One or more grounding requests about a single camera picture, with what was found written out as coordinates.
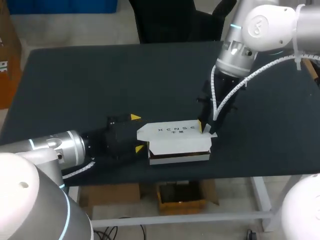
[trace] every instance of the brown cardboard box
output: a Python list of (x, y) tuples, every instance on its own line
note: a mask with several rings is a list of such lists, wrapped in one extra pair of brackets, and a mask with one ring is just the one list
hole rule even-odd
[(10, 106), (22, 75), (22, 47), (5, 0), (0, 0), (0, 38), (0, 62), (7, 62), (7, 71), (0, 72), (0, 109), (4, 109)]
[(214, 179), (206, 179), (198, 182), (200, 198), (189, 201), (164, 202), (161, 192), (161, 184), (157, 184), (156, 192), (158, 197), (159, 211), (162, 215), (183, 215), (198, 214), (206, 206), (207, 201), (219, 205), (219, 199), (216, 192), (216, 183)]
[(94, 206), (136, 203), (138, 201), (140, 201), (138, 183), (108, 184), (81, 187), (79, 205), (84, 209), (89, 218), (92, 218)]

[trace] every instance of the cardboard box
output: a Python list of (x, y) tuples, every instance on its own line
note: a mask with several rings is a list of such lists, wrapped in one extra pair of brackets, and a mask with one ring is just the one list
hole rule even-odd
[(137, 131), (139, 141), (148, 142), (150, 165), (206, 161), (210, 157), (211, 138), (198, 120), (148, 123)]
[(92, 208), (99, 205), (136, 203), (140, 201), (140, 188), (138, 183), (107, 184), (98, 186), (82, 186), (79, 205), (89, 217)]
[(16, 93), (22, 71), (22, 47), (10, 19), (6, 1), (0, 1), (0, 109), (8, 108)]
[[(175, 201), (167, 201), (164, 196), (162, 186), (185, 185), (185, 192), (179, 193), (179, 196), (172, 197)], [(174, 195), (172, 189), (169, 189), (169, 194)], [(159, 183), (156, 185), (156, 193), (159, 204), (159, 211), (162, 215), (184, 215), (184, 214), (198, 214), (206, 206), (207, 202), (212, 202), (219, 205), (219, 199), (216, 192), (216, 183), (214, 179), (207, 179), (197, 182), (177, 182), (177, 183)]]

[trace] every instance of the white cable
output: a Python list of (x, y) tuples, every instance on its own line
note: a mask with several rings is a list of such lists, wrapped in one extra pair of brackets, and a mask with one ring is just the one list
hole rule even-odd
[(211, 70), (211, 94), (212, 94), (212, 105), (213, 105), (213, 114), (217, 111), (217, 100), (216, 100), (216, 91), (215, 91), (215, 70), (216, 65), (213, 66)]
[[(262, 73), (263, 71), (271, 68), (272, 66), (282, 63), (284, 61), (290, 60), (290, 59), (295, 59), (296, 56), (295, 55), (289, 55), (289, 56), (284, 56), (281, 57), (277, 60), (274, 60), (270, 63), (268, 63), (267, 65), (259, 68), (258, 70), (256, 70), (255, 72), (251, 73), (249, 76), (247, 76), (244, 80), (242, 80), (237, 86), (235, 86), (230, 92), (229, 94), (222, 100), (221, 104), (219, 105), (218, 109), (216, 112), (213, 113), (213, 120), (217, 120), (219, 113), (221, 112), (221, 109), (224, 107), (224, 105), (227, 103), (227, 101), (243, 86), (245, 85), (247, 82), (249, 82), (251, 79), (253, 79), (255, 76), (257, 76), (258, 74)], [(317, 55), (312, 55), (312, 54), (302, 54), (301, 55), (302, 59), (313, 59), (313, 60), (320, 60), (320, 56)]]
[(95, 162), (94, 162), (94, 161), (90, 162), (87, 166), (84, 166), (83, 168), (81, 168), (81, 169), (79, 169), (79, 170), (77, 170), (77, 171), (71, 172), (71, 173), (69, 173), (68, 175), (64, 175), (62, 178), (63, 178), (63, 179), (68, 179), (68, 178), (71, 178), (71, 177), (73, 177), (73, 176), (75, 176), (75, 175), (77, 175), (77, 174), (83, 173), (84, 171), (92, 168), (93, 165), (95, 165)]

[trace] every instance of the blue crate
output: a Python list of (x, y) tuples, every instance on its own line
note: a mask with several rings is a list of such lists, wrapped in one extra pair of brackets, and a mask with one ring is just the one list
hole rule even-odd
[(7, 0), (11, 14), (35, 14), (35, 0)]
[(117, 11), (118, 0), (70, 0), (74, 13), (112, 14)]
[(39, 14), (68, 14), (71, 12), (68, 0), (34, 0)]
[(118, 0), (7, 0), (11, 14), (111, 14)]

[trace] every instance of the box lid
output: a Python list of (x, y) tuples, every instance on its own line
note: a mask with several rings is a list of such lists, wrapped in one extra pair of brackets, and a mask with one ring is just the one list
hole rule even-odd
[(208, 152), (211, 148), (210, 125), (200, 132), (198, 120), (148, 123), (137, 131), (137, 139), (149, 142), (154, 155)]

